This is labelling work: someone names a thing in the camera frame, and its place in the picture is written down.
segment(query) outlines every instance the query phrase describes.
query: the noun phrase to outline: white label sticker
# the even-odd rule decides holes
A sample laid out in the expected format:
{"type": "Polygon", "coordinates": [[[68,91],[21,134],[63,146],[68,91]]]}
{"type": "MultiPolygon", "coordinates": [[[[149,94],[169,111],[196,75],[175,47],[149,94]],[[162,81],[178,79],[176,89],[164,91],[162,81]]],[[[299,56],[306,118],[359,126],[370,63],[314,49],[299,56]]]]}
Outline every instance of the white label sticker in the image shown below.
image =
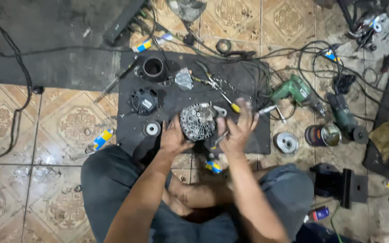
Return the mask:
{"type": "Polygon", "coordinates": [[[300,89],[300,93],[303,97],[307,98],[307,93],[303,90],[303,88],[300,89]]]}
{"type": "Polygon", "coordinates": [[[143,100],[143,102],[142,102],[142,105],[144,106],[144,107],[146,107],[146,108],[151,108],[151,106],[153,105],[153,104],[151,104],[151,102],[149,102],[149,101],[147,101],[146,99],[144,99],[143,100]]]}

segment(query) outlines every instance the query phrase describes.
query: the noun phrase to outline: power drill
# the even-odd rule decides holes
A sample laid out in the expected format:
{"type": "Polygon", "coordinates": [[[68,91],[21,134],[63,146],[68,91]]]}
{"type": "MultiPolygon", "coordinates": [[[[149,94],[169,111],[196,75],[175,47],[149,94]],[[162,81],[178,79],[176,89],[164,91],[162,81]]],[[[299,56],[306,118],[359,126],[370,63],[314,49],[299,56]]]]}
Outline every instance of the power drill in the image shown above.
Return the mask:
{"type": "Polygon", "coordinates": [[[319,102],[316,94],[314,94],[312,89],[307,86],[300,77],[294,74],[273,92],[271,100],[274,104],[278,104],[279,100],[289,96],[292,97],[300,107],[310,106],[315,112],[319,112],[322,116],[325,116],[325,109],[321,102],[319,102]]]}
{"type": "Polygon", "coordinates": [[[359,126],[351,111],[348,103],[342,94],[335,95],[327,93],[328,102],[334,114],[336,124],[342,131],[342,134],[349,140],[355,141],[359,144],[366,144],[369,141],[367,129],[359,126]]]}

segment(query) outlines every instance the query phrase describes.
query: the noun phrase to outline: alternator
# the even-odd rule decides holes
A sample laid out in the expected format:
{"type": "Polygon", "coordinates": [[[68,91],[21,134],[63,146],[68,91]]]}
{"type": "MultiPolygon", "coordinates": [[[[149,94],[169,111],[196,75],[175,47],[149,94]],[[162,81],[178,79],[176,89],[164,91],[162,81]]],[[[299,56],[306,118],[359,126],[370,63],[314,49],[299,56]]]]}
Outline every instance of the alternator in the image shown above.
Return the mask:
{"type": "Polygon", "coordinates": [[[226,116],[226,110],[222,110],[218,111],[208,103],[184,108],[179,117],[184,135],[192,142],[209,138],[216,130],[215,118],[218,115],[226,116]]]}

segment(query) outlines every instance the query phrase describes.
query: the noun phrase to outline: man's left hand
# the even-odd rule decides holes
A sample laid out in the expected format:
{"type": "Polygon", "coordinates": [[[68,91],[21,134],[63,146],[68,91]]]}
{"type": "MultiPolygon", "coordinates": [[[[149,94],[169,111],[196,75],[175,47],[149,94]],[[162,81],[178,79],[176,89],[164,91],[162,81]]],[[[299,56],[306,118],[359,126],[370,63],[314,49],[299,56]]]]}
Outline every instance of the man's left hand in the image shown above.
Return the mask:
{"type": "Polygon", "coordinates": [[[163,121],[162,138],[160,140],[161,150],[176,156],[193,146],[194,143],[184,140],[181,124],[179,123],[179,115],[172,119],[168,128],[166,128],[166,122],[163,121]]]}

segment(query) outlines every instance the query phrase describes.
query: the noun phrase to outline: yellow screwdriver handle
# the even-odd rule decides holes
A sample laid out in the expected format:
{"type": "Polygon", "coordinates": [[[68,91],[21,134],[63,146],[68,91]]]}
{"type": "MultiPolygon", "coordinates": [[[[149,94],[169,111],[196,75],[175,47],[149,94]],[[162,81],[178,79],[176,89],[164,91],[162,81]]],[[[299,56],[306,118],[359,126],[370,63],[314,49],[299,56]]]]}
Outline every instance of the yellow screwdriver handle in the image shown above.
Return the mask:
{"type": "Polygon", "coordinates": [[[233,110],[235,113],[237,113],[237,114],[239,114],[239,113],[241,112],[240,107],[237,106],[235,103],[232,103],[232,104],[230,105],[230,108],[232,108],[232,110],[233,110]]]}

